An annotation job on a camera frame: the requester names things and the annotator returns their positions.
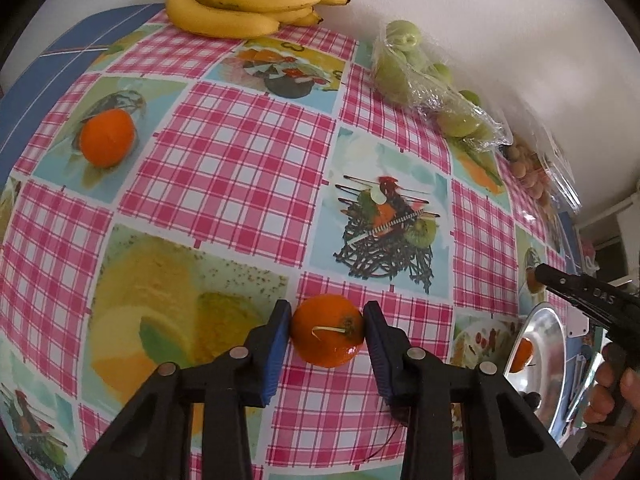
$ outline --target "metal bolt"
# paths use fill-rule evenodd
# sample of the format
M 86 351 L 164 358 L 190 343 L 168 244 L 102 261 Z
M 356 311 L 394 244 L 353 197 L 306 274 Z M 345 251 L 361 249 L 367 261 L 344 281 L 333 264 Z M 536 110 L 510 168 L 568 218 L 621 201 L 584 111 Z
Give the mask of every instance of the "metal bolt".
M 177 369 L 178 367 L 175 365 L 175 363 L 172 363 L 172 362 L 162 363 L 158 367 L 158 374 L 162 375 L 162 377 L 168 377 L 170 375 L 175 374 L 175 371 Z
M 244 359 L 249 355 L 249 349 L 244 346 L 236 346 L 229 351 L 233 359 Z
M 484 361 L 480 363 L 480 371 L 485 375 L 495 375 L 498 371 L 498 367 L 492 362 Z
M 408 355 L 409 359 L 413 359 L 415 361 L 419 361 L 420 359 L 424 359 L 425 357 L 427 357 L 427 352 L 425 352 L 419 346 L 412 346 L 406 351 L 406 354 Z

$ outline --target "plastic wrap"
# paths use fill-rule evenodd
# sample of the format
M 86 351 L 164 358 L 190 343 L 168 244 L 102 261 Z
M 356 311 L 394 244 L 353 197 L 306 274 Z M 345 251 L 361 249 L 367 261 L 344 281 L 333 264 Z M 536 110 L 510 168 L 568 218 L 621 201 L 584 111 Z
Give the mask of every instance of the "plastic wrap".
M 514 136 L 513 146 L 503 149 L 511 173 L 541 206 L 580 211 L 574 174 L 552 133 L 521 97 L 512 93 L 502 102 Z
M 513 142 L 502 110 L 488 92 L 411 22 L 395 20 L 382 27 L 371 73 L 386 100 L 434 121 L 445 137 L 478 151 Z

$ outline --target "metal tray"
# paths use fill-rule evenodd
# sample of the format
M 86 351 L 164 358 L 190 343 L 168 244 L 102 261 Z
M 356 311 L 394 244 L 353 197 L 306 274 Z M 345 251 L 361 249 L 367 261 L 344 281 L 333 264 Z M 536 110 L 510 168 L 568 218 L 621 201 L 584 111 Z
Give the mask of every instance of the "metal tray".
M 533 359 L 524 370 L 512 374 L 509 368 L 524 337 L 533 343 Z M 543 302 L 531 311 L 522 325 L 504 369 L 504 376 L 518 392 L 538 392 L 542 396 L 536 415 L 545 428 L 550 430 L 558 417 L 565 374 L 564 329 L 551 304 Z

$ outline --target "stem of tangerine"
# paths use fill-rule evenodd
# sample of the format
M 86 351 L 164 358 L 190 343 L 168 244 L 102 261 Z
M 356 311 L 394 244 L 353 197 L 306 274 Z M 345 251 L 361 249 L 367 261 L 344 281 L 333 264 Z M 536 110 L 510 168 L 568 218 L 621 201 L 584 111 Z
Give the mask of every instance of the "stem of tangerine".
M 318 339 L 318 341 L 320 341 L 320 338 L 316 335 L 316 330 L 328 330 L 329 332 L 339 332 L 341 334 L 347 333 L 345 328 L 336 328 L 334 326 L 315 326 L 311 329 L 311 333 L 316 339 Z

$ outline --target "white wall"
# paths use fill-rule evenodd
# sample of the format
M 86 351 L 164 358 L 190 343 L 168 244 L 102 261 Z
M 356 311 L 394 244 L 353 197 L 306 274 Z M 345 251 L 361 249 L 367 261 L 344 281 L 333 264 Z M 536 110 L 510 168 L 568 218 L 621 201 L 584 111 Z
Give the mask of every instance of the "white wall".
M 161 0 L 49 0 L 0 74 L 28 62 L 82 17 Z M 640 54 L 602 0 L 352 0 L 324 26 L 371 38 L 384 15 L 418 23 L 471 65 L 515 85 L 555 131 L 585 213 L 631 192 L 640 174 Z

